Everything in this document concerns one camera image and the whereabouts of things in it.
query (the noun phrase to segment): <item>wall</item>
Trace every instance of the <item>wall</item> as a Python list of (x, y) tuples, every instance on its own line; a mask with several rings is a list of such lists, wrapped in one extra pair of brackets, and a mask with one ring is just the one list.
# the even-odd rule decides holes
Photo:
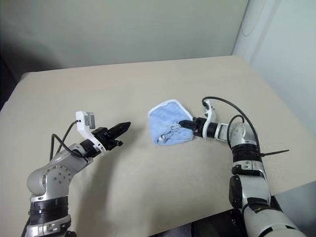
[[(250, 0), (233, 54), (252, 64), (316, 135), (316, 1)], [(316, 235), (315, 189), (312, 182), (276, 197), (309, 237)]]
[(247, 0), (0, 0), (1, 49), (27, 71), (231, 55)]

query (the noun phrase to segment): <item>blue towel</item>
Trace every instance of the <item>blue towel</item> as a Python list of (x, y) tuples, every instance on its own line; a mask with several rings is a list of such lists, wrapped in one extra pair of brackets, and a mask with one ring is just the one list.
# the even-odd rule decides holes
[(174, 145), (193, 139), (193, 131), (178, 124), (193, 117), (177, 100), (168, 100), (153, 107), (148, 117), (153, 142), (158, 145)]

